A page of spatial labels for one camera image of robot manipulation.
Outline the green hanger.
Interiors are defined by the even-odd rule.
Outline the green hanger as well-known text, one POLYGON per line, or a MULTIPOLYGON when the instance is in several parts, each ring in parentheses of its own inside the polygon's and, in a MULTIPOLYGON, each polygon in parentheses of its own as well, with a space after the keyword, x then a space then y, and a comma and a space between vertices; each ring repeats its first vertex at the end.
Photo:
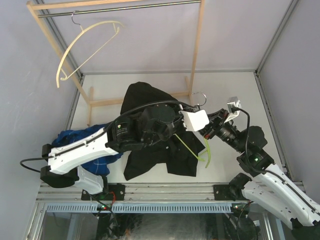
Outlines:
POLYGON ((174 136, 182 143, 182 145, 189 151, 189 153, 197 159, 198 162, 205 162, 205 169, 207 169, 211 163, 211 149, 207 139, 204 139, 204 142, 199 143, 201 145, 201 150, 198 153, 195 153, 176 133, 174 136))

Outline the black shirt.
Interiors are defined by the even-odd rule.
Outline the black shirt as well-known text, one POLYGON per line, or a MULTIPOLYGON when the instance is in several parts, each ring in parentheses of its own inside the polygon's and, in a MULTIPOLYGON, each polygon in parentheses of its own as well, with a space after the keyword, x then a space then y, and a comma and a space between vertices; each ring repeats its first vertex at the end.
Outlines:
MULTIPOLYGON (((129 85, 126 90, 120 113, 123 114, 141 105, 158 101, 175 101, 170 94, 151 86, 146 82, 136 82, 129 85)), ((197 154, 202 149, 194 133, 179 130, 177 135, 197 154)), ((157 164, 166 164, 167 172, 173 175, 195 177, 197 175, 197 159, 172 136, 167 141, 132 151, 123 172, 124 178, 129 181, 136 178, 157 164)))

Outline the blue plaid shirt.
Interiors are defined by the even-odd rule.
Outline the blue plaid shirt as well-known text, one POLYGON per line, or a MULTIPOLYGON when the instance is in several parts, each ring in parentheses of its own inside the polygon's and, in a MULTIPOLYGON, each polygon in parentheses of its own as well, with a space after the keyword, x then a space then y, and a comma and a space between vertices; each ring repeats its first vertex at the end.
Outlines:
POLYGON ((52 142, 52 149, 48 153, 50 172, 57 175, 67 174, 81 166, 95 175, 108 175, 108 164, 117 161, 123 152, 111 147, 114 140, 113 123, 96 124, 80 130, 65 130, 52 142))

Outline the wooden clothes rack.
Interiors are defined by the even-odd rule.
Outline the wooden clothes rack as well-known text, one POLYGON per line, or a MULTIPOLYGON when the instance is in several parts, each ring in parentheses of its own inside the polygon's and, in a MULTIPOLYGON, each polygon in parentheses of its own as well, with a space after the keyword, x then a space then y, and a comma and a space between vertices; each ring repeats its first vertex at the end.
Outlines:
POLYGON ((67 125, 89 127, 103 120, 103 111, 115 113, 127 84, 147 81, 179 100, 194 102, 193 85, 204 19, 203 0, 30 0, 32 17, 56 52, 59 62, 66 49, 56 17, 119 16, 130 23, 121 56, 122 71, 84 73, 68 79, 76 86, 67 125))

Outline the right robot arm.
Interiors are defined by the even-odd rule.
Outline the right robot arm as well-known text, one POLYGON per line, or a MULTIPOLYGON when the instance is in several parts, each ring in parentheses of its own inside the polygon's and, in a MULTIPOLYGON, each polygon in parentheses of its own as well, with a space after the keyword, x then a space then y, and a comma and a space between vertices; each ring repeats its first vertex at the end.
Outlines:
POLYGON ((209 123, 199 133, 206 139, 218 137, 235 151, 244 171, 229 184, 230 195, 237 200, 246 198, 280 219, 296 240, 320 238, 320 205, 298 188, 267 154, 268 143, 261 127, 251 125, 239 131, 227 118, 230 114, 220 109, 208 115, 209 123))

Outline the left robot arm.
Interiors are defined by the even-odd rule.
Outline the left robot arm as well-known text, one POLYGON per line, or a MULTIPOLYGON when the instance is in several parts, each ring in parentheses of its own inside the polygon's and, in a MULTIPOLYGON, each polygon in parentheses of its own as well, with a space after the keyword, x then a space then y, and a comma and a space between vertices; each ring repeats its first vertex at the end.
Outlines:
POLYGON ((82 165, 167 141, 175 132, 175 123, 182 119, 180 110, 182 104, 178 101, 142 105, 121 114, 90 136, 53 147, 47 153, 47 165, 40 170, 40 179, 52 188, 74 186, 104 200, 110 193, 107 178, 89 172, 82 165))

